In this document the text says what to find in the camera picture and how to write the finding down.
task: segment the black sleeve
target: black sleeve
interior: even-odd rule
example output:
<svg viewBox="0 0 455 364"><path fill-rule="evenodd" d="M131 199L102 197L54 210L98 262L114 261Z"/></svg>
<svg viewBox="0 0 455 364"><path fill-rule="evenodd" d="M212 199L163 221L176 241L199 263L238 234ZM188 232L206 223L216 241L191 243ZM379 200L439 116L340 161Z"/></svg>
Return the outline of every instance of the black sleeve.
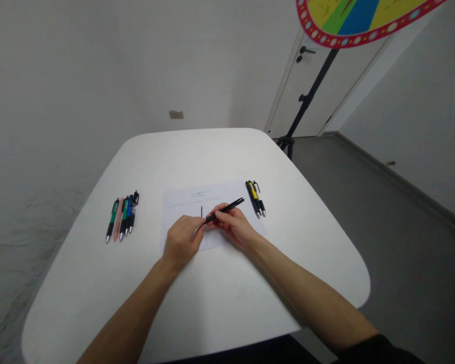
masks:
<svg viewBox="0 0 455 364"><path fill-rule="evenodd" d="M395 348L386 337L376 335L369 340L357 344L339 355L339 364L423 364L413 354Z"/></svg>

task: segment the pen group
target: pen group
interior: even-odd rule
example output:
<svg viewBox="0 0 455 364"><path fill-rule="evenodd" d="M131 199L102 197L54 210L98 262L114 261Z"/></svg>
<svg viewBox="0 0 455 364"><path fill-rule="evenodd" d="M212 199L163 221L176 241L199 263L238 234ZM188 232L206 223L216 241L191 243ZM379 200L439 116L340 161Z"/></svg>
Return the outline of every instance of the pen group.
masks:
<svg viewBox="0 0 455 364"><path fill-rule="evenodd" d="M113 230L113 241L118 239L118 235L120 236L120 241L123 241L124 237L131 234L139 199L140 195L137 191L133 195L116 199L111 210L111 220L106 232L106 243L110 240Z"/></svg>
<svg viewBox="0 0 455 364"><path fill-rule="evenodd" d="M259 199L260 189L258 183L255 180L253 182L249 180L245 182L245 185L249 198L251 199L251 204L253 205L254 213L258 218L261 218L261 216L266 217L263 201Z"/></svg>

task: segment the baseboard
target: baseboard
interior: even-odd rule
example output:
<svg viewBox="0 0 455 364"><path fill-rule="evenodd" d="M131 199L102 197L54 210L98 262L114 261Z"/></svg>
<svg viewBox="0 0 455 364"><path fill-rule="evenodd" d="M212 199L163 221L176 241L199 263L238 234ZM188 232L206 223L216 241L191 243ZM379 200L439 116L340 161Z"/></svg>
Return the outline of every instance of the baseboard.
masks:
<svg viewBox="0 0 455 364"><path fill-rule="evenodd" d="M338 131L328 131L324 132L321 136L323 137L334 137L338 138L340 141L342 141L345 145L359 153L364 159L366 159L368 162L373 164L376 168L378 168L381 172L386 174L388 177L393 179L396 183L398 183L400 186L405 188L407 191L411 192L413 195L416 196L416 198L423 203L427 208L432 210L434 213L438 214L441 218L443 218L446 222L451 224L455 228L455 214L448 210L446 207L442 206L440 203L435 201L433 198L422 192L420 189L412 185L410 182L408 182L406 179L401 177L399 174L397 174L395 171L393 171L391 168L386 166L384 163L381 163L379 160L374 158L371 154L366 152L364 149L359 147L357 144L353 143L350 141L348 138L343 136L341 133Z"/></svg>

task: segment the wall outlet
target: wall outlet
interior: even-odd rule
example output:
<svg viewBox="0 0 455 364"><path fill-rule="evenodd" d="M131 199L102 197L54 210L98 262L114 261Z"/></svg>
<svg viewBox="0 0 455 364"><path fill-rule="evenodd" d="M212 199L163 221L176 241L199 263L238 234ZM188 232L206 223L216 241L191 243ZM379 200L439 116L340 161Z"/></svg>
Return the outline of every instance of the wall outlet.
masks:
<svg viewBox="0 0 455 364"><path fill-rule="evenodd" d="M184 118L184 112L182 110L180 110L180 111L169 110L168 114L170 115L170 119L183 119Z"/></svg>

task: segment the blue segment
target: blue segment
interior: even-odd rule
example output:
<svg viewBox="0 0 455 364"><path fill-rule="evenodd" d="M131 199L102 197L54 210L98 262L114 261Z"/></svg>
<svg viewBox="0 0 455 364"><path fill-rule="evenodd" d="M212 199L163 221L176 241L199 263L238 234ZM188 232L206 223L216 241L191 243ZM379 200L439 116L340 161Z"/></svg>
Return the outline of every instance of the blue segment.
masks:
<svg viewBox="0 0 455 364"><path fill-rule="evenodd" d="M126 216L131 216L131 209L132 209L132 205L131 205L131 199L129 198L128 199L128 208L126 209Z"/></svg>
<svg viewBox="0 0 455 364"><path fill-rule="evenodd" d="M415 11L413 11L413 12L411 13L411 15L409 16L409 18L410 18L411 20L413 20L413 19L416 18L419 14L420 14L420 9L416 9Z"/></svg>
<svg viewBox="0 0 455 364"><path fill-rule="evenodd" d="M356 0L349 16L339 30L339 35L353 35L368 31L378 5L379 0Z"/></svg>

